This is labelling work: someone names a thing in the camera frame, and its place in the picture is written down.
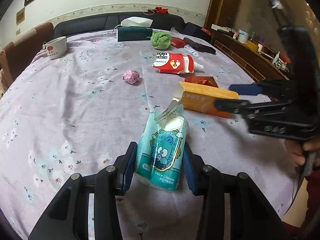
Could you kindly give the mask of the right hand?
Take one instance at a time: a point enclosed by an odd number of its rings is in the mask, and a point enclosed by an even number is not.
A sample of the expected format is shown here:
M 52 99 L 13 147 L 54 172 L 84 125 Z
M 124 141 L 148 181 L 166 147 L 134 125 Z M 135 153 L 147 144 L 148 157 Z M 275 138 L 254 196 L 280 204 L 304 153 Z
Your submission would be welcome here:
M 289 159 L 295 167 L 302 166 L 305 164 L 304 151 L 317 151 L 317 155 L 319 155 L 319 135 L 314 136 L 303 145 L 293 140 L 285 140 L 285 148 L 289 155 Z

